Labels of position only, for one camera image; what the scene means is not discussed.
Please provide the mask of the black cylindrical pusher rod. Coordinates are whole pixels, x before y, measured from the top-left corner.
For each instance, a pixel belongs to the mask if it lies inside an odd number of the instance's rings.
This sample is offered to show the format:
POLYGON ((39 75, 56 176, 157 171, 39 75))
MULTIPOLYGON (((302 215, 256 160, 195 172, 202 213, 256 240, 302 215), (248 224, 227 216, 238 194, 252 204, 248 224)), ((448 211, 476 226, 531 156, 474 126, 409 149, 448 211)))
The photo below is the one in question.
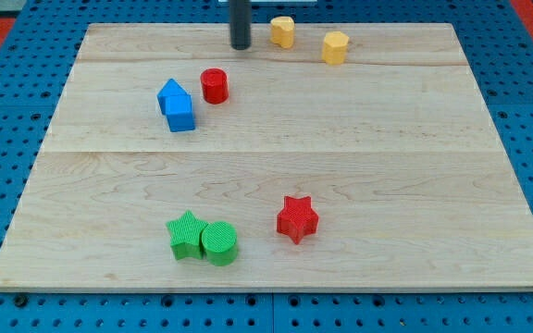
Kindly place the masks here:
POLYGON ((245 50, 251 46, 251 24, 251 1, 229 0, 229 38, 234 50, 245 50))

